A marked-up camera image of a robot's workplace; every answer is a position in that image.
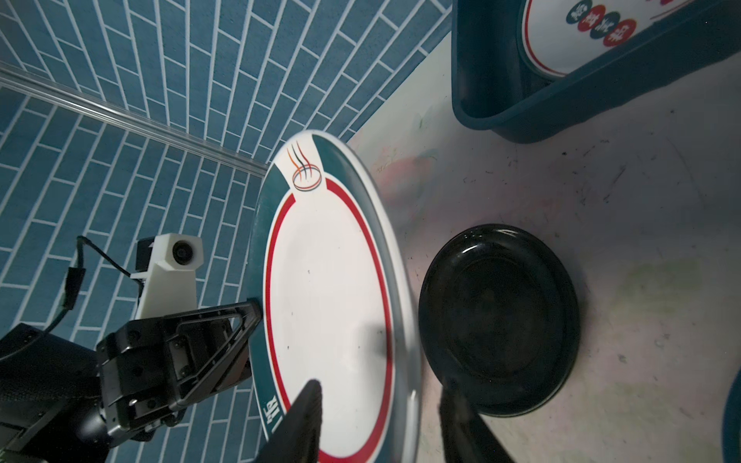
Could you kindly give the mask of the small green rim plate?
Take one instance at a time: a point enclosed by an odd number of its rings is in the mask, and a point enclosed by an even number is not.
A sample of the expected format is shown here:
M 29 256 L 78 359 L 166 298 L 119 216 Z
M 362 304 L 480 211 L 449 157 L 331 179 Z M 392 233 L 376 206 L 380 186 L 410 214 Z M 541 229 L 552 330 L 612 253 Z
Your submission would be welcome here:
M 322 391 L 318 460 L 412 462 L 422 349 L 403 256 L 376 185 L 337 137 L 306 130 L 269 167 L 243 280 L 262 307 L 249 341 L 273 446 L 306 384 Z

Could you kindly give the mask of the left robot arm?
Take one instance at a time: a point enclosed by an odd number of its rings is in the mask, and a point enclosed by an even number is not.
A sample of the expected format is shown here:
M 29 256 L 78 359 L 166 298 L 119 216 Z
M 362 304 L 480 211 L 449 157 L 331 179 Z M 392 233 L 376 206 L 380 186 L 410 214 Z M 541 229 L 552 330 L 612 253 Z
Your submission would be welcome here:
M 252 375 L 254 301 L 134 319 L 90 349 L 21 323 L 1 341 L 1 459 L 104 462 Z

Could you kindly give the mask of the green red rim plate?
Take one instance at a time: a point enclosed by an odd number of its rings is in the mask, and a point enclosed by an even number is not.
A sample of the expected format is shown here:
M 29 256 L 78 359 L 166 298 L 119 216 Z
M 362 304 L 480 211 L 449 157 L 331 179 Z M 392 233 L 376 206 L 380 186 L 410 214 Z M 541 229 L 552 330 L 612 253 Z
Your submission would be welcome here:
M 724 408 L 721 448 L 725 463 L 740 463 L 741 372 L 737 372 Z

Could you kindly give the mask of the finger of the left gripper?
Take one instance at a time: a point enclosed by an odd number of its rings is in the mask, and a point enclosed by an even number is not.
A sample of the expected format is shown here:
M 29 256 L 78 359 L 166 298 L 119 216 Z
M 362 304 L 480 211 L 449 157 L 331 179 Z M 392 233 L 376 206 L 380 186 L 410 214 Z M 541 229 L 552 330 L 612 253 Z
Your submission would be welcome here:
M 249 339 L 261 321 L 255 299 L 166 316 L 169 403 L 193 405 L 248 379 Z

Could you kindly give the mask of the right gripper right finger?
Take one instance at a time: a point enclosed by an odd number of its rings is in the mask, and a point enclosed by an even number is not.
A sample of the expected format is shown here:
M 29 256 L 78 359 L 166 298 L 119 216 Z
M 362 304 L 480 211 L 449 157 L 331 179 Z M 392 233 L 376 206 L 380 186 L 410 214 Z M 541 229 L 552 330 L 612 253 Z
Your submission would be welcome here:
M 439 416 L 446 462 L 514 462 L 475 407 L 455 386 L 443 387 Z

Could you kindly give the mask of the white plate red characters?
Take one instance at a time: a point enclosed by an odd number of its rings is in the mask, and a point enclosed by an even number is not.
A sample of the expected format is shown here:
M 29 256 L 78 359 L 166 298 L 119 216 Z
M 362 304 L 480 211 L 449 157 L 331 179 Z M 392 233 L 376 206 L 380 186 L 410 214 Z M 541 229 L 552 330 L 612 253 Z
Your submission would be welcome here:
M 562 78 L 690 4 L 689 0 L 526 0 L 520 47 L 536 73 Z

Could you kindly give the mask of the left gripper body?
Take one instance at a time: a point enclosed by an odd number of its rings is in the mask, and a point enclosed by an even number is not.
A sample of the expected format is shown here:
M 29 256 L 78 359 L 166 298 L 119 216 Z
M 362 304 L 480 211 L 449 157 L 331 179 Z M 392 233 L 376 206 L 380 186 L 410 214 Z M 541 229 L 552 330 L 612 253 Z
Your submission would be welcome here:
M 96 346 L 102 411 L 110 431 L 172 428 L 184 417 L 171 408 L 169 370 L 161 318 L 135 319 Z

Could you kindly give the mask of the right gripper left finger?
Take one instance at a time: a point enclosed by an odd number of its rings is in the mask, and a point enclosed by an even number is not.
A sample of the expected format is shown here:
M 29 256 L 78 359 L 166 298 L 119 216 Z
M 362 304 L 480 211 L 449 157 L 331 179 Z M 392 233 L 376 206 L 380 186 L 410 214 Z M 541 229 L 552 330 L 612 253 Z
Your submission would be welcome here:
M 321 426 L 322 388 L 318 380 L 312 379 L 301 390 L 255 461 L 317 463 Z

